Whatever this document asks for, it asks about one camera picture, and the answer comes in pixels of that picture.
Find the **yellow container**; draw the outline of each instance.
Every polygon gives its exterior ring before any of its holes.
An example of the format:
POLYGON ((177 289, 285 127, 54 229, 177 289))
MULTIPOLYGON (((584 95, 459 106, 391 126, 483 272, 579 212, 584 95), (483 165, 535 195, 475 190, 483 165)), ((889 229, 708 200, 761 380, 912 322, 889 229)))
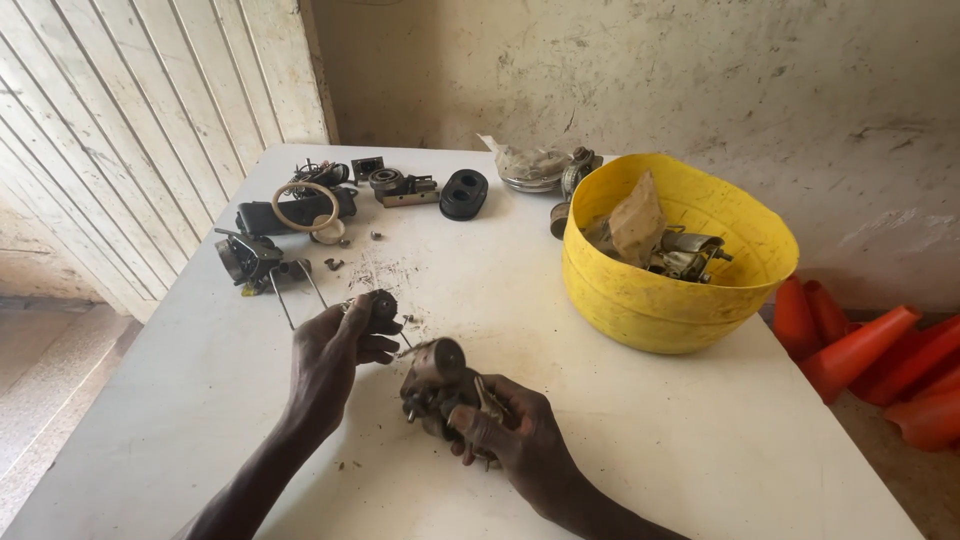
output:
POLYGON ((564 231, 564 283, 597 330, 641 351, 691 353, 756 313, 797 267, 800 250, 783 220, 746 191, 662 154, 600 167, 577 187, 564 231), (580 230, 609 214, 653 173, 667 223, 726 240, 733 262, 712 260, 710 284, 681 282, 609 258, 580 230))

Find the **white corrugated door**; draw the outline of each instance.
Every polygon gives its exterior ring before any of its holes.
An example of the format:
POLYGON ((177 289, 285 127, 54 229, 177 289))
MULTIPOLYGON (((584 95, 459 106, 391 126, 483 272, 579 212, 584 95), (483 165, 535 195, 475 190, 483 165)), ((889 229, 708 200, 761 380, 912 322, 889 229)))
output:
POLYGON ((0 181, 146 320, 263 150, 329 143, 298 0, 0 0, 0 181))

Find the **white table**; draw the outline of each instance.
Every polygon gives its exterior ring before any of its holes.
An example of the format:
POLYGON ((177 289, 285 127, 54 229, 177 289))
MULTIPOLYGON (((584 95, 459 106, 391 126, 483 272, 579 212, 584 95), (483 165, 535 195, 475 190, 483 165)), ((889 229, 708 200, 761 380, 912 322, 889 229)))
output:
MULTIPOLYGON (((314 261, 330 302, 391 287, 418 323, 468 363, 545 392, 587 477, 640 515, 692 538, 909 540, 922 536, 758 316, 690 356, 654 356, 595 331, 566 298, 559 195, 512 191, 492 155, 279 145, 235 204, 265 201, 295 164, 383 156, 441 184, 472 168, 490 181, 479 216, 436 205, 384 209, 361 186, 343 249, 277 237, 314 261), (370 240, 370 231, 383 233, 370 240), (332 273, 326 258, 347 264, 332 273)), ((13 521, 4 540, 168 538, 234 474, 287 397, 290 329, 273 294, 242 298, 211 233, 13 521)), ((304 283, 284 295, 295 324, 320 310, 304 283)), ((363 366, 344 423, 307 461, 262 538, 562 538, 502 472, 463 467, 408 425, 406 365, 363 366)))

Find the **hand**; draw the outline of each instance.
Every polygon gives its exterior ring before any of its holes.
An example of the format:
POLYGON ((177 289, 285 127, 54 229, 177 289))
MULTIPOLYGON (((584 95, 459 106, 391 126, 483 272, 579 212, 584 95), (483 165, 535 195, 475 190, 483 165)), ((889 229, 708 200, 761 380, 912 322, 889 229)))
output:
POLYGON ((356 366, 389 364, 400 348, 392 339, 366 332, 370 315, 371 298, 362 294, 346 314, 340 305, 332 306, 294 331, 286 414, 316 445, 340 426, 356 366))
MULTIPOLYGON (((590 484, 566 448, 550 402, 541 393, 502 375, 485 375, 483 379, 484 385, 517 418, 516 428, 509 429, 467 405, 453 408, 450 424, 468 442, 496 454, 517 493, 540 516, 557 521, 571 503, 571 492, 590 484)), ((453 443, 450 450, 464 456, 464 465, 473 462, 463 441, 453 443)))

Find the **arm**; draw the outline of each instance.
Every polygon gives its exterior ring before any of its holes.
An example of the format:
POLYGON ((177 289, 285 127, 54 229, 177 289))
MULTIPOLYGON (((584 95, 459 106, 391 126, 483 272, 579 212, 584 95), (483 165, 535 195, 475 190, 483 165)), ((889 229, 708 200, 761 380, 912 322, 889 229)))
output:
MULTIPOLYGON (((507 404, 518 425, 508 429, 466 405, 457 405, 449 422, 468 442, 496 454, 517 493, 540 516, 587 540, 684 540, 615 503, 587 480, 566 448, 546 397, 500 375, 484 376, 484 384, 507 404)), ((473 462, 462 441, 451 450, 464 457, 465 465, 473 462)))
POLYGON ((253 538, 303 462, 337 429, 360 363, 390 363, 399 345, 364 334, 371 301, 358 296, 345 315, 327 309, 294 332, 290 399, 274 429, 243 467, 175 538, 253 538))

